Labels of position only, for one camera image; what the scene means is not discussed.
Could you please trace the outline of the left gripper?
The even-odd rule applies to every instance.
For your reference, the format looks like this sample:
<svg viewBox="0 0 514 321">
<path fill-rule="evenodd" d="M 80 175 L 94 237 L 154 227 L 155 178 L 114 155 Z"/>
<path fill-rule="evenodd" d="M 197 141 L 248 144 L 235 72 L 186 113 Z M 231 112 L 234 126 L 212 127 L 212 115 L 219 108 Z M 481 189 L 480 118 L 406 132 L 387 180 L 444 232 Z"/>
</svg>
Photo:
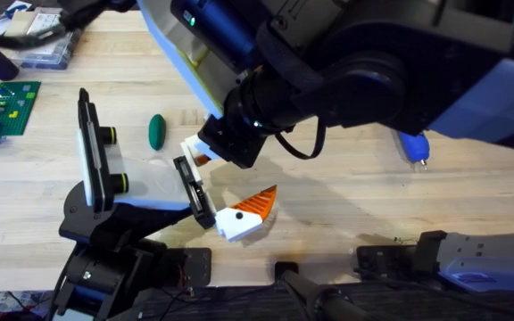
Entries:
<svg viewBox="0 0 514 321">
<path fill-rule="evenodd" d="M 124 248 L 185 218 L 204 229 L 215 225 L 228 242 L 260 229 L 277 186 L 215 213 L 195 166 L 219 155 L 198 135 L 180 146 L 183 155 L 159 162 L 126 158 L 117 145 L 97 153 L 80 147 L 82 180 L 67 195 L 59 235 L 86 246 Z"/>
</svg>

